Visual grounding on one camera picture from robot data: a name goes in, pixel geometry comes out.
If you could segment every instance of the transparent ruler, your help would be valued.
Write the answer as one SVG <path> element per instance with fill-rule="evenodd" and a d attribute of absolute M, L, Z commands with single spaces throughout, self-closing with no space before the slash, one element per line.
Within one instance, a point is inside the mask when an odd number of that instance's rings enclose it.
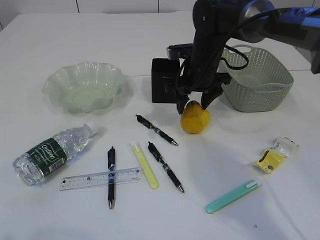
<path fill-rule="evenodd" d="M 85 189 L 106 186 L 110 179 L 115 184 L 135 183 L 143 180 L 143 172 L 140 167 L 128 168 L 116 171 L 105 171 L 93 174 L 69 176 L 61 181 L 60 190 Z"/>

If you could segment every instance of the white wall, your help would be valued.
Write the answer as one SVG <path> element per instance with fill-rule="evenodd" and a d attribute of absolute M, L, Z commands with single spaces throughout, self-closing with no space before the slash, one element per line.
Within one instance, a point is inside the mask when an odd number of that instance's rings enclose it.
<path fill-rule="evenodd" d="M 0 22 L 3 27 L 19 14 L 77 12 L 76 0 L 0 0 Z"/>
<path fill-rule="evenodd" d="M 158 0 L 77 0 L 81 13 L 157 13 Z"/>
<path fill-rule="evenodd" d="M 270 0 L 275 8 L 303 7 L 310 8 L 314 0 Z M 196 0 L 159 0 L 160 13 L 192 10 Z"/>
<path fill-rule="evenodd" d="M 81 13 L 161 13 L 192 10 L 196 0 L 77 0 Z M 276 8 L 311 7 L 314 0 L 271 0 Z M 320 0 L 315 0 L 320 7 Z M 17 15 L 77 13 L 76 0 L 0 0 L 0 23 L 7 26 Z"/>

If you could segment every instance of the yellow pear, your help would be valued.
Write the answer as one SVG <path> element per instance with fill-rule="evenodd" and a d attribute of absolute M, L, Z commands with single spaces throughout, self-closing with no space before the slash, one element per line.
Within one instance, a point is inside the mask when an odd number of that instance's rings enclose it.
<path fill-rule="evenodd" d="M 187 133 L 199 134 L 208 125 L 210 121 L 210 113 L 204 110 L 197 101 L 190 101 L 186 105 L 181 115 L 181 127 Z"/>

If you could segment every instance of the green highlighter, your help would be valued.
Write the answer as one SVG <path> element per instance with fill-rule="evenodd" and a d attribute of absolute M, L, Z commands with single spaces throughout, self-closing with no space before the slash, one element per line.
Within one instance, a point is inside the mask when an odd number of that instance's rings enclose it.
<path fill-rule="evenodd" d="M 256 180 L 250 180 L 245 184 L 239 186 L 238 188 L 232 190 L 231 192 L 227 193 L 226 195 L 215 200 L 214 202 L 208 204 L 205 207 L 205 211 L 208 214 L 213 214 L 216 211 L 231 204 L 232 202 L 238 200 L 239 198 L 242 198 L 244 195 L 247 195 L 248 193 L 251 193 L 253 190 L 256 190 L 261 185 L 262 184 L 258 183 Z"/>

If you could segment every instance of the green plastic basket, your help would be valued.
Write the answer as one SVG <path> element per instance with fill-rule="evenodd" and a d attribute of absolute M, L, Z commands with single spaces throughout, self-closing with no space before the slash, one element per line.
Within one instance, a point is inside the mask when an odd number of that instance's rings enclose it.
<path fill-rule="evenodd" d="M 278 107 L 285 99 L 294 79 L 285 66 L 265 49 L 248 45 L 233 48 L 247 48 L 244 54 L 249 64 L 242 70 L 232 70 L 225 62 L 219 65 L 220 73 L 229 73 L 230 84 L 222 85 L 232 106 L 241 112 L 265 112 Z M 243 66 L 246 61 L 240 55 L 225 49 L 222 56 L 231 66 Z"/>

